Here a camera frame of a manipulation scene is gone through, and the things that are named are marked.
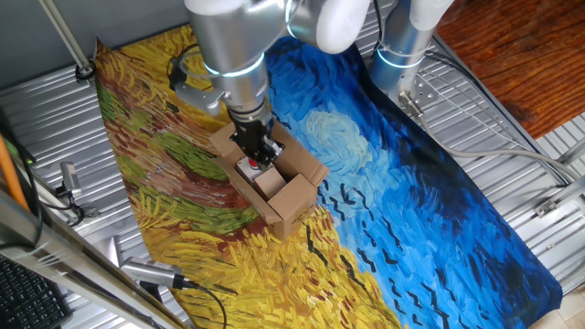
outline white cable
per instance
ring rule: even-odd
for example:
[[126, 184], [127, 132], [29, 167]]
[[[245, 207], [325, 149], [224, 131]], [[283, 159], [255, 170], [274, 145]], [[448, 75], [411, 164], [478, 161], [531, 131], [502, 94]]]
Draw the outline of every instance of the white cable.
[[[430, 72], [429, 72], [427, 69], [423, 69], [423, 70], [424, 70], [424, 71], [426, 71], [426, 72], [427, 72], [427, 74], [429, 74], [429, 75], [432, 75], [432, 76], [433, 76], [435, 79], [442, 80], [443, 82], [447, 83], [448, 85], [450, 85], [450, 84], [451, 84], [449, 81], [447, 81], [447, 80], [443, 79], [441, 76], [438, 76], [438, 75], [432, 74], [432, 73], [430, 73]], [[439, 90], [437, 90], [437, 89], [436, 89], [436, 88], [435, 88], [435, 87], [434, 87], [434, 86], [433, 86], [431, 83], [429, 83], [429, 82], [428, 82], [426, 79], [424, 79], [424, 78], [423, 78], [423, 77], [422, 77], [420, 74], [417, 74], [417, 76], [418, 76], [419, 78], [421, 78], [423, 81], [425, 81], [425, 82], [426, 82], [426, 83], [427, 83], [427, 84], [428, 84], [428, 85], [429, 85], [429, 86], [430, 86], [430, 87], [431, 87], [431, 88], [432, 88], [432, 89], [433, 89], [435, 92], [437, 92], [437, 94], [438, 94], [439, 96], [441, 96], [441, 97], [442, 97], [444, 100], [446, 100], [446, 101], [447, 101], [447, 102], [449, 102], [451, 105], [455, 106], [457, 109], [459, 109], [460, 111], [462, 111], [463, 113], [465, 113], [465, 114], [466, 114], [468, 117], [472, 117], [473, 119], [475, 119], [476, 121], [478, 121], [480, 124], [482, 124], [482, 125], [483, 125], [483, 126], [485, 126], [487, 129], [489, 129], [490, 131], [492, 131], [492, 133], [495, 133], [496, 135], [500, 136], [502, 139], [504, 139], [504, 140], [506, 140], [506, 141], [508, 141], [508, 142], [510, 142], [510, 143], [512, 143], [512, 144], [514, 144], [514, 145], [516, 145], [516, 146], [522, 147], [523, 149], [525, 149], [527, 152], [529, 152], [529, 153], [531, 153], [531, 154], [537, 154], [537, 153], [535, 153], [535, 152], [532, 152], [532, 151], [530, 151], [530, 150], [529, 150], [528, 148], [526, 148], [524, 145], [522, 145], [522, 144], [520, 144], [520, 143], [517, 143], [516, 141], [514, 141], [514, 140], [512, 140], [512, 139], [509, 139], [509, 138], [507, 138], [507, 137], [503, 136], [501, 133], [498, 133], [496, 130], [494, 130], [492, 127], [490, 127], [489, 125], [487, 125], [485, 122], [482, 122], [482, 121], [481, 121], [479, 118], [475, 117], [474, 115], [472, 115], [471, 113], [469, 113], [468, 111], [466, 111], [465, 109], [463, 109], [461, 106], [457, 105], [456, 103], [454, 103], [453, 101], [451, 101], [451, 100], [449, 100], [447, 97], [445, 97], [445, 96], [444, 96], [444, 93], [441, 93], [441, 92], [439, 92]], [[463, 94], [463, 91], [459, 90], [457, 87], [454, 87], [454, 88], [455, 88], [456, 90], [458, 90], [458, 91], [459, 91], [461, 94]], [[478, 108], [482, 109], [482, 107], [481, 107], [481, 106], [480, 106], [480, 105], [479, 105], [477, 102], [475, 102], [473, 99], [471, 99], [470, 101], [471, 101], [471, 102], [473, 102], [473, 104], [474, 104], [475, 106], [477, 106]], [[428, 134], [432, 134], [432, 132], [431, 132], [431, 128], [429, 128], [429, 129], [426, 129], [426, 131], [427, 131], [427, 133], [428, 133]], [[561, 164], [561, 166], [564, 166], [565, 168], [569, 169], [568, 167], [566, 167], [564, 164], [560, 163], [559, 161], [556, 161], [556, 162], [557, 162], [558, 164]], [[560, 168], [560, 167], [558, 167], [557, 165], [555, 165], [555, 164], [552, 164], [552, 163], [550, 163], [550, 162], [548, 162], [548, 161], [547, 161], [547, 164], [548, 164], [548, 165], [550, 165], [550, 166], [551, 166], [551, 169], [552, 169], [552, 170], [554, 170], [554, 171], [555, 171], [555, 172], [557, 172], [557, 173], [558, 173], [558, 170], [559, 170], [559, 169], [561, 169], [561, 168]], [[574, 174], [575, 174], [575, 172], [574, 172], [574, 171], [571, 171], [571, 172], [573, 173], [573, 175], [571, 175], [571, 177], [572, 177], [572, 178], [575, 178], [575, 175], [574, 175]]]
[[[501, 133], [497, 132], [497, 131], [496, 131], [494, 128], [490, 127], [490, 126], [489, 126], [487, 123], [485, 123], [485, 122], [481, 121], [479, 118], [475, 117], [473, 114], [471, 114], [471, 113], [469, 113], [468, 111], [464, 110], [464, 109], [463, 109], [463, 107], [461, 107], [461, 106], [457, 105], [456, 103], [454, 103], [453, 101], [451, 101], [450, 99], [448, 99], [447, 97], [445, 97], [443, 93], [439, 92], [439, 90], [437, 90], [437, 89], [436, 89], [436, 88], [435, 88], [433, 85], [431, 85], [431, 84], [429, 83], [429, 81], [428, 81], [428, 80], [426, 80], [426, 79], [424, 79], [424, 78], [423, 78], [423, 77], [422, 77], [420, 74], [417, 74], [417, 76], [418, 76], [419, 78], [421, 78], [421, 79], [422, 79], [424, 82], [426, 82], [426, 83], [427, 83], [427, 85], [429, 85], [429, 86], [430, 86], [430, 87], [431, 87], [431, 88], [432, 88], [432, 89], [433, 89], [433, 90], [434, 90], [434, 91], [435, 91], [435, 92], [436, 92], [436, 93], [437, 93], [439, 96], [441, 96], [441, 97], [442, 97], [444, 100], [446, 100], [447, 102], [449, 102], [451, 105], [453, 105], [454, 107], [456, 107], [457, 109], [459, 109], [460, 111], [462, 111], [463, 113], [465, 113], [465, 115], [467, 115], [467, 116], [468, 116], [468, 117], [470, 117], [470, 118], [473, 118], [474, 120], [476, 120], [477, 122], [479, 122], [480, 124], [482, 124], [482, 126], [484, 126], [485, 128], [489, 129], [489, 130], [490, 130], [492, 133], [495, 133], [496, 135], [500, 136], [502, 139], [504, 139], [504, 140], [506, 140], [506, 141], [508, 141], [508, 142], [510, 142], [510, 143], [512, 143], [512, 144], [514, 144], [515, 146], [522, 147], [523, 149], [525, 149], [525, 150], [528, 150], [528, 149], [527, 149], [527, 148], [526, 148], [524, 145], [522, 145], [521, 143], [518, 143], [518, 142], [516, 142], [516, 141], [514, 141], [514, 140], [512, 140], [512, 139], [509, 139], [509, 138], [507, 138], [507, 137], [503, 136]], [[434, 77], [435, 79], [440, 79], [440, 80], [442, 80], [443, 82], [445, 82], [445, 83], [447, 83], [447, 84], [450, 84], [448, 81], [446, 81], [445, 79], [441, 78], [440, 76], [433, 75], [433, 77]], [[474, 100], [471, 100], [471, 102], [472, 102], [473, 104], [475, 104], [475, 106], [477, 106], [479, 109], [483, 110], [483, 109], [482, 109], [482, 107], [481, 107], [481, 106], [479, 106], [479, 104], [477, 104], [477, 103], [476, 103]]]
[[569, 175], [571, 178], [573, 178], [574, 180], [579, 180], [580, 176], [577, 175], [577, 173], [575, 173], [574, 171], [572, 171], [571, 169], [569, 169], [567, 166], [565, 166], [564, 164], [560, 163], [557, 160], [553, 160], [547, 156], [544, 156], [542, 154], [538, 154], [538, 153], [534, 153], [534, 152], [530, 152], [530, 151], [526, 151], [526, 150], [493, 150], [493, 151], [483, 151], [483, 152], [463, 152], [463, 151], [457, 151], [457, 150], [453, 150], [452, 148], [449, 148], [447, 145], [441, 143], [441, 141], [439, 141], [439, 139], [435, 136], [435, 134], [432, 132], [431, 127], [429, 127], [429, 124], [427, 123], [427, 120], [424, 118], [424, 115], [419, 117], [420, 123], [422, 124], [422, 128], [427, 132], [427, 134], [440, 146], [442, 147], [445, 151], [447, 151], [449, 154], [452, 154], [454, 156], [460, 156], [460, 157], [483, 157], [483, 156], [497, 156], [497, 155], [501, 155], [501, 154], [511, 154], [511, 155], [523, 155], [523, 156], [528, 156], [540, 161], [544, 161], [548, 164], [551, 164], [552, 166], [556, 167], [558, 170], [561, 170], [565, 173], [567, 173], [567, 175]]

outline painted mat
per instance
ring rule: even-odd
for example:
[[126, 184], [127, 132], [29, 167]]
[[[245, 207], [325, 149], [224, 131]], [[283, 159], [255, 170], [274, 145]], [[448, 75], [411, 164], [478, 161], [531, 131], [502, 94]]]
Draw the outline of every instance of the painted mat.
[[[168, 88], [168, 60], [194, 42], [181, 27], [100, 47], [98, 91], [153, 259], [215, 292], [232, 327], [524, 328], [558, 307], [558, 283], [451, 157], [364, 79], [355, 50], [328, 56], [284, 39], [267, 54], [275, 114], [331, 169], [323, 207], [277, 240], [209, 161], [225, 110], [211, 118]], [[205, 73], [200, 58], [189, 66]], [[197, 326], [221, 327], [206, 295], [175, 296]]]

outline cardboard box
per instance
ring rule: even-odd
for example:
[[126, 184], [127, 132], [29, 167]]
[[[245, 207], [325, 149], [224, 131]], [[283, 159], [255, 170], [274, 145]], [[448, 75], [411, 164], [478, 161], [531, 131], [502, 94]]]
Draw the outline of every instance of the cardboard box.
[[258, 210], [274, 234], [285, 239], [293, 233], [297, 218], [314, 206], [317, 187], [323, 182], [329, 169], [305, 150], [278, 123], [272, 128], [272, 138], [285, 145], [281, 156], [274, 162], [286, 186], [265, 201], [262, 196], [236, 171], [236, 163], [245, 156], [229, 137], [235, 132], [233, 123], [211, 136], [220, 157], [213, 159], [229, 177], [230, 183]]
[[260, 193], [262, 198], [266, 201], [272, 199], [273, 196], [276, 196], [276, 194], [285, 186], [286, 182], [284, 181], [284, 178], [282, 178], [281, 174], [279, 174], [278, 170], [274, 167], [254, 179], [254, 188], [256, 189], [256, 192]]

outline green brushstroke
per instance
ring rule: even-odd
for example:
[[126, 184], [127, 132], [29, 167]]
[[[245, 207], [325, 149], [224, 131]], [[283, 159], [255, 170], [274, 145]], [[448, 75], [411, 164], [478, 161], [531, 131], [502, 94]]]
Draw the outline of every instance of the green brushstroke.
[[[141, 133], [141, 128], [150, 130], [149, 126], [153, 123], [153, 117], [150, 113], [146, 111], [131, 112], [125, 109], [120, 99], [100, 83], [97, 84], [97, 92], [100, 100], [101, 115], [105, 121], [113, 121], [122, 129], [140, 138], [142, 142], [148, 144], [150, 150], [156, 150], [157, 152], [167, 151], [178, 163], [198, 175], [223, 182], [228, 180], [228, 176], [223, 170], [210, 161], [213, 158], [213, 154], [194, 146], [175, 133], [157, 133], [152, 138]], [[253, 207], [246, 209], [207, 207], [199, 205], [186, 197], [167, 196], [154, 187], [145, 186], [141, 183], [147, 179], [147, 174], [144, 168], [135, 162], [131, 156], [126, 154], [118, 155], [116, 160], [124, 180], [137, 186], [144, 193], [145, 198], [150, 197], [151, 202], [154, 202], [160, 197], [158, 215], [162, 215], [173, 203], [176, 203], [171, 216], [189, 220], [193, 230], [219, 235], [227, 234], [250, 223], [259, 215]], [[214, 191], [209, 190], [208, 192], [212, 195]], [[139, 192], [134, 192], [134, 196], [140, 199]]]
[[228, 180], [226, 173], [217, 164], [210, 161], [214, 157], [213, 154], [194, 146], [174, 133], [158, 135], [154, 143], [164, 147], [175, 160], [194, 173], [222, 182]]
[[151, 186], [144, 186], [141, 190], [146, 198], [150, 197], [151, 200], [156, 200], [158, 196], [161, 198], [159, 215], [165, 213], [173, 202], [176, 202], [171, 216], [189, 220], [191, 228], [197, 231], [227, 234], [258, 217], [258, 212], [253, 207], [246, 209], [207, 207], [182, 196], [161, 194]]

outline metal pipe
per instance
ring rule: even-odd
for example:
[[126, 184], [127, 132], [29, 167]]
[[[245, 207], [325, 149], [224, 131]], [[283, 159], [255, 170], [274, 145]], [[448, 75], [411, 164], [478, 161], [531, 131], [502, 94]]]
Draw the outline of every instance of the metal pipe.
[[65, 46], [69, 49], [71, 56], [75, 59], [75, 62], [80, 67], [81, 75], [87, 75], [93, 71], [90, 60], [85, 56], [85, 53], [81, 49], [80, 43], [77, 41], [71, 29], [67, 25], [67, 22], [63, 18], [63, 15], [55, 5], [54, 0], [38, 0], [40, 5], [45, 9], [48, 18], [53, 23], [55, 29], [63, 39]]
[[[37, 219], [2, 190], [0, 213], [3, 214], [0, 217], [0, 242], [33, 240], [37, 232]], [[41, 239], [35, 252], [10, 248], [0, 250], [0, 254], [71, 289], [139, 328], [187, 329], [179, 318], [67, 224], [60, 220], [46, 220], [49, 224], [42, 225]], [[117, 300], [102, 291], [116, 296]]]

